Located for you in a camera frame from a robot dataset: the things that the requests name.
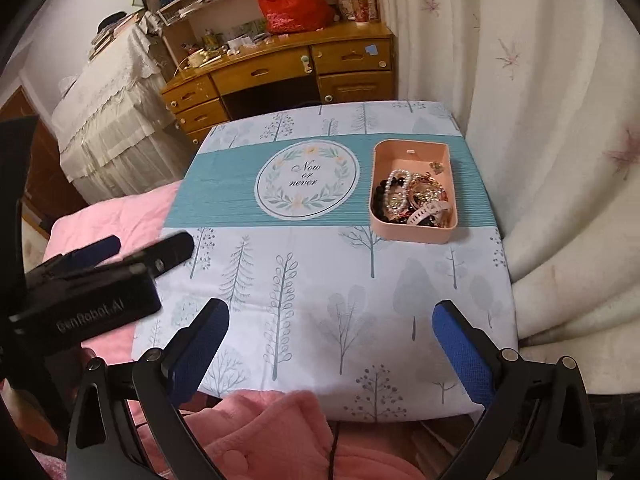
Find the wooden desk with drawers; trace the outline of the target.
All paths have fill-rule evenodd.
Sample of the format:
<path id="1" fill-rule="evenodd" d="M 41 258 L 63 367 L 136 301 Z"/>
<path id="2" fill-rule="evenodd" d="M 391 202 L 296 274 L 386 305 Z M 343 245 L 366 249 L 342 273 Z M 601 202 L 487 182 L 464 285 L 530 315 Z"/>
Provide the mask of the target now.
<path id="1" fill-rule="evenodd" d="M 166 84 L 160 95 L 176 126 L 198 144 L 210 127 L 291 108 L 397 98 L 392 31 L 338 23 L 269 37 Z"/>

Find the white floral curtain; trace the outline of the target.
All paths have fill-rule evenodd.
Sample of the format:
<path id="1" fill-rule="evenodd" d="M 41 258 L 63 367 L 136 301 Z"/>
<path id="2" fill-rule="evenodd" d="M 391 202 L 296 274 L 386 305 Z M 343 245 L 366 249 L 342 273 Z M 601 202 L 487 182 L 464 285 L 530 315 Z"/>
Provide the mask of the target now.
<path id="1" fill-rule="evenodd" d="M 378 0 L 398 93 L 450 110 L 503 237 L 524 354 L 639 389 L 639 34 L 615 0 Z"/>

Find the tree-print tablecloth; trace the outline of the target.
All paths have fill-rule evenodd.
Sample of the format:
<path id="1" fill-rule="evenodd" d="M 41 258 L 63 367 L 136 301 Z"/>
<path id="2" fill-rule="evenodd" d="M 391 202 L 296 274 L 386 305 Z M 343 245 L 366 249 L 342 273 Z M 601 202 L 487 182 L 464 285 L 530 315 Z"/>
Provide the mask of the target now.
<path id="1" fill-rule="evenodd" d="M 383 140 L 448 145 L 458 225 L 446 244 L 398 242 L 370 226 L 373 150 Z M 132 353 L 161 347 L 212 298 L 230 326 L 201 382 L 309 390 L 334 420 L 470 414 L 432 331 L 453 301 L 498 347 L 518 343 L 502 240 L 471 152 L 442 104 L 320 105 L 207 131 L 163 231 L 193 256 L 157 282 L 162 310 Z"/>

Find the red white ceramic jar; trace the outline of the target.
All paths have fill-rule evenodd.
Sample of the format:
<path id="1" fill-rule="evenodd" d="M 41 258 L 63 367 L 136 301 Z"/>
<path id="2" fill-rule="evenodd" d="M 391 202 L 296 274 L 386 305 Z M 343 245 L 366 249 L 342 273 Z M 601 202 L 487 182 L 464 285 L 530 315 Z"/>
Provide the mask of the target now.
<path id="1" fill-rule="evenodd" d="M 354 21 L 358 25 L 367 24 L 370 22 L 370 4 L 369 0 L 350 0 L 352 3 L 352 14 L 354 14 Z"/>

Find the white lace-covered furniture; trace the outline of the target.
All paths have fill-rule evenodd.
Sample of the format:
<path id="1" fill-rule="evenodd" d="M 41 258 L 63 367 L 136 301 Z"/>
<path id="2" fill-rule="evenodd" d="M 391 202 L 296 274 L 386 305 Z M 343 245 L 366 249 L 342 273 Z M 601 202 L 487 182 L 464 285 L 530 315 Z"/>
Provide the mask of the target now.
<path id="1" fill-rule="evenodd" d="M 178 181 L 194 148 L 160 92 L 171 59 L 134 25 L 58 82 L 51 116 L 66 180 L 89 204 Z"/>

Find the pink blanket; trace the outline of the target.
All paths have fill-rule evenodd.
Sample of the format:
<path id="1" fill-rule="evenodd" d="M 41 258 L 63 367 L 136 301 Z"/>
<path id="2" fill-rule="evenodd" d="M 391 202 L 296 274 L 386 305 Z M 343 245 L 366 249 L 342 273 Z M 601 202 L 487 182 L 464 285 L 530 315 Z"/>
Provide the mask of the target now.
<path id="1" fill-rule="evenodd" d="M 55 222 L 46 258 L 116 235 L 129 254 L 155 242 L 177 194 L 174 182 L 112 198 Z M 228 479 L 419 479 L 390 439 L 333 434 L 310 392 L 242 390 L 184 418 Z"/>

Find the small gold charm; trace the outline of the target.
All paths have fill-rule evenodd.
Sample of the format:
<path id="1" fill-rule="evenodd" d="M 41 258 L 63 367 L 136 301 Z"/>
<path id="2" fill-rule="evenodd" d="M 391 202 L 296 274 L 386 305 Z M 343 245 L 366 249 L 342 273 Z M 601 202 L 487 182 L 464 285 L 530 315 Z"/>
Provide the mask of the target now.
<path id="1" fill-rule="evenodd" d="M 445 171 L 444 166 L 440 162 L 431 162 L 430 167 L 432 168 L 434 174 L 442 174 Z"/>

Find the red plastic bag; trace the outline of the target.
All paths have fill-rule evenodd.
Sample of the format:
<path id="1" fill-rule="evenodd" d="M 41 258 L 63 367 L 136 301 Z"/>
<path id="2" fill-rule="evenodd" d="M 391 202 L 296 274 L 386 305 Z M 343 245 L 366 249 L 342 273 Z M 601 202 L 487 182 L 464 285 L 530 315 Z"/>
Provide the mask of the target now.
<path id="1" fill-rule="evenodd" d="M 326 0 L 257 0 L 271 35 L 314 32 L 335 20 L 335 11 Z"/>

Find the pink plastic tray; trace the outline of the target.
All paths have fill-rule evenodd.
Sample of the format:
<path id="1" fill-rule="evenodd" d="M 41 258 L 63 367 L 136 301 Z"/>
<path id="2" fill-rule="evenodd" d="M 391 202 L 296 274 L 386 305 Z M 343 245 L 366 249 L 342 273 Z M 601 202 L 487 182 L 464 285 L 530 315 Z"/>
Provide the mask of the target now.
<path id="1" fill-rule="evenodd" d="M 446 244 L 458 225 L 448 145 L 383 140 L 373 150 L 370 226 L 398 242 Z"/>

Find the gold chain comb ornament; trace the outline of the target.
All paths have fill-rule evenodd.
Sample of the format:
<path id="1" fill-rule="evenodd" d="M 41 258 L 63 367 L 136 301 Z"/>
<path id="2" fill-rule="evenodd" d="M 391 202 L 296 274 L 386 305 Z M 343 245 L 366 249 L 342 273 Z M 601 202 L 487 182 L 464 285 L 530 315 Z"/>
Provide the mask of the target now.
<path id="1" fill-rule="evenodd" d="M 446 190 L 430 174 L 415 176 L 409 185 L 408 203 L 411 212 L 416 212 L 427 204 L 446 202 L 447 200 Z"/>

